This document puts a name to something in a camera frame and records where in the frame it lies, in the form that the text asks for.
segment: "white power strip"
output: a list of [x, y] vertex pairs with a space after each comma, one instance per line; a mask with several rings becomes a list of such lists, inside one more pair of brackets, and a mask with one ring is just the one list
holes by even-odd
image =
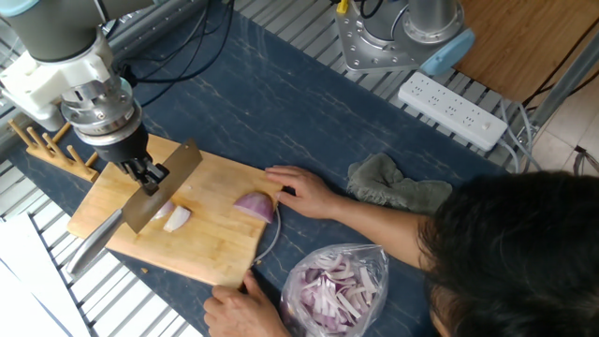
[[507, 129], [504, 121], [419, 72], [402, 85], [398, 97], [484, 151]]

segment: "black hair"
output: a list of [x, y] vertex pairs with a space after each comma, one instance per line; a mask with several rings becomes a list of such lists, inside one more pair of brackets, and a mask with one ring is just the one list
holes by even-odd
[[419, 234], [453, 337], [599, 336], [599, 179], [477, 178]]

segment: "person's right hand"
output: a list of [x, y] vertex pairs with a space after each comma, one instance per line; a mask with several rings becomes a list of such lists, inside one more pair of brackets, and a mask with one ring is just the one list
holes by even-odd
[[267, 168], [266, 172], [269, 180], [296, 190], [295, 196], [279, 192], [276, 197], [301, 215], [314, 219], [331, 219], [343, 201], [343, 197], [334, 194], [322, 179], [303, 168], [275, 166]]

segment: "gray cloth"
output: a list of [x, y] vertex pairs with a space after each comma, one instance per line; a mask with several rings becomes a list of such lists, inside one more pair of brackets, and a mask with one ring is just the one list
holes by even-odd
[[358, 200], [421, 214], [435, 213], [451, 194], [449, 183], [403, 178], [386, 154], [371, 154], [350, 165], [347, 176], [347, 189]]

